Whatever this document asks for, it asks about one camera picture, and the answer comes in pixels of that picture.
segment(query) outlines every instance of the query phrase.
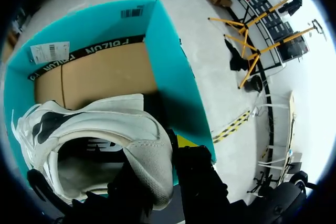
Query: table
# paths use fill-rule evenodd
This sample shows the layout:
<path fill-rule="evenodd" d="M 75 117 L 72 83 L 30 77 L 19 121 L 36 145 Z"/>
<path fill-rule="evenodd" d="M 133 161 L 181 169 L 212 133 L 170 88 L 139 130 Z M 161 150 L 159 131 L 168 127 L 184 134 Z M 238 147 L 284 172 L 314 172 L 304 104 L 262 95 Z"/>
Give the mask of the table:
<path fill-rule="evenodd" d="M 238 20 L 235 20 L 235 21 L 238 21 L 238 22 L 241 22 L 241 23 L 249 23 L 251 20 L 253 20 L 254 18 L 258 17 L 259 15 L 257 14 L 257 12 L 255 11 L 255 9 L 250 5 L 250 3 L 247 1 L 247 0 L 238 0 L 238 2 L 241 4 L 241 6 L 245 9 L 245 14 L 244 14 L 244 17 L 243 18 L 240 18 Z M 273 38 L 271 37 L 271 34 L 269 33 L 268 29 L 266 28 L 265 24 L 260 20 L 256 23 L 256 26 L 260 32 L 260 34 L 262 35 L 263 39 L 265 40 L 265 43 L 267 44 L 267 46 L 271 46 L 273 45 L 275 42 L 273 40 Z M 267 34 L 267 36 L 265 37 L 264 34 L 261 32 L 261 29 L 263 29 L 265 31 L 265 33 Z M 280 52 L 278 51 L 277 48 L 274 49 L 274 52 L 275 52 L 275 56 L 273 54 L 272 51 L 269 51 L 271 56 L 272 56 L 272 59 L 273 59 L 273 62 L 274 62 L 274 65 L 270 66 L 270 67 L 267 67 L 267 68 L 264 68 L 263 71 L 266 71 L 266 70 L 269 70 L 269 69 L 273 69 L 273 68 L 277 68 L 277 67 L 285 67 L 286 66 L 286 63 L 283 62 L 282 60 L 282 57 L 280 55 Z M 255 71 L 251 74 L 254 75 L 254 74 L 257 74 L 257 73 L 260 73 L 260 71 Z"/>
<path fill-rule="evenodd" d="M 295 115 L 295 104 L 294 104 L 294 96 L 293 96 L 293 92 L 291 92 L 290 94 L 290 98 L 289 98 L 289 131 L 288 131 L 288 137 L 287 137 L 287 142 L 286 142 L 286 146 L 285 146 L 285 157 L 281 158 L 281 159 L 277 159 L 277 160 L 273 160 L 271 162 L 258 162 L 258 165 L 263 166 L 263 167 L 268 167 L 271 169 L 278 169 L 281 170 L 280 172 L 280 176 L 279 179 L 276 180 L 276 186 L 280 185 L 282 182 L 284 182 L 285 176 L 288 173 L 288 171 L 290 170 L 290 164 L 292 163 L 292 155 L 290 155 L 291 152 L 291 146 L 293 144 L 293 137 L 294 137 L 294 128 L 295 128 L 295 119 L 296 119 L 296 115 Z M 268 148 L 277 148 L 281 146 L 273 146 L 273 145 L 269 145 Z M 280 162 L 280 161 L 284 161 L 284 164 L 282 166 L 273 166 L 271 164 L 276 163 L 276 162 Z"/>

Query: white table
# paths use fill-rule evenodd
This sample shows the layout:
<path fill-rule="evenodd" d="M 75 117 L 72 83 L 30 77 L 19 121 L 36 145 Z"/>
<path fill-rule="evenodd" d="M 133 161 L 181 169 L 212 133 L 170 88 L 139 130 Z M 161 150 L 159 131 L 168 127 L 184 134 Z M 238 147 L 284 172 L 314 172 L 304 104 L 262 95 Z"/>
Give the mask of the white table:
<path fill-rule="evenodd" d="M 290 155 L 290 152 L 291 152 L 291 146 L 293 144 L 293 139 L 294 139 L 295 119 L 296 119 L 295 101 L 294 101 L 293 92 L 291 92 L 290 98 L 289 98 L 289 131 L 288 131 L 288 137 L 287 137 L 287 142 L 285 146 L 285 157 L 277 159 L 277 160 L 272 160 L 270 162 L 262 162 L 262 161 L 258 162 L 259 166 L 281 170 L 276 186 L 280 185 L 283 182 L 286 174 L 288 173 L 288 170 L 290 169 L 290 164 L 292 163 L 293 156 Z M 283 148 L 283 146 L 269 145 L 268 148 L 270 149 Z M 284 161 L 282 166 L 272 165 L 274 163 L 281 162 L 281 161 Z"/>

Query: white label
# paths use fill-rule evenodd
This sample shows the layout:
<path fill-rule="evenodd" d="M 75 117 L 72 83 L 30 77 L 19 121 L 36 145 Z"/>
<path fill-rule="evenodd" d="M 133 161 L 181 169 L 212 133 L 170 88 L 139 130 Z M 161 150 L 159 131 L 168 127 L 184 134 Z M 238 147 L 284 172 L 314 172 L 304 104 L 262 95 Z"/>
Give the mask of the white label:
<path fill-rule="evenodd" d="M 70 42 L 55 42 L 31 46 L 33 59 L 36 64 L 69 60 Z"/>

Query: barcode label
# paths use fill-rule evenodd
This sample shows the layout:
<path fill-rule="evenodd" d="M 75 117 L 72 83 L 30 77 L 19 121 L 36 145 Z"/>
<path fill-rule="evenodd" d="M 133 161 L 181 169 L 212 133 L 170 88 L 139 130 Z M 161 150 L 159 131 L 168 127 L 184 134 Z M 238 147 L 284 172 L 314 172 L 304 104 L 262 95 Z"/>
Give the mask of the barcode label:
<path fill-rule="evenodd" d="M 49 51 L 52 60 L 56 60 L 55 44 L 49 45 Z"/>
<path fill-rule="evenodd" d="M 143 11 L 142 8 L 122 10 L 121 18 L 140 17 L 142 16 L 142 11 Z"/>
<path fill-rule="evenodd" d="M 69 60 L 69 42 L 54 42 L 31 46 L 33 59 L 36 64 L 56 60 Z"/>

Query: metal rack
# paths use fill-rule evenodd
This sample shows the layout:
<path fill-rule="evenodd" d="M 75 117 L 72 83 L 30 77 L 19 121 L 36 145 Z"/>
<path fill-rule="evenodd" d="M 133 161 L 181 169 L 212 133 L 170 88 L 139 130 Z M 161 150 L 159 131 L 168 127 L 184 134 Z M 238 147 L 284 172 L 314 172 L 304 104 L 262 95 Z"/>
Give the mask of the metal rack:
<path fill-rule="evenodd" d="M 241 4 L 241 6 L 245 9 L 245 14 L 243 18 L 240 18 L 236 21 L 241 22 L 241 23 L 249 23 L 250 21 L 252 21 L 253 19 L 255 19 L 256 17 L 258 17 L 257 12 L 254 10 L 254 8 L 249 4 L 249 2 L 247 0 L 238 0 L 238 2 Z M 260 25 L 262 26 L 262 29 L 264 29 L 265 33 L 267 36 L 264 35 L 264 33 L 261 31 L 260 29 Z M 261 33 L 265 43 L 267 46 L 271 46 L 272 44 L 274 44 L 274 40 L 271 37 L 268 29 L 266 28 L 265 24 L 260 20 L 256 23 L 256 27 L 258 28 L 259 32 Z M 269 69 L 273 69 L 273 68 L 277 68 L 277 67 L 285 67 L 286 63 L 282 61 L 282 57 L 280 55 L 280 52 L 278 51 L 277 48 L 274 49 L 274 51 L 269 51 L 272 57 L 272 60 L 274 62 L 274 65 L 264 68 L 263 71 L 269 70 Z M 276 54 L 277 58 L 278 58 L 278 62 L 276 62 L 275 57 L 274 57 L 274 53 Z M 252 75 L 260 73 L 260 71 L 255 71 Z"/>

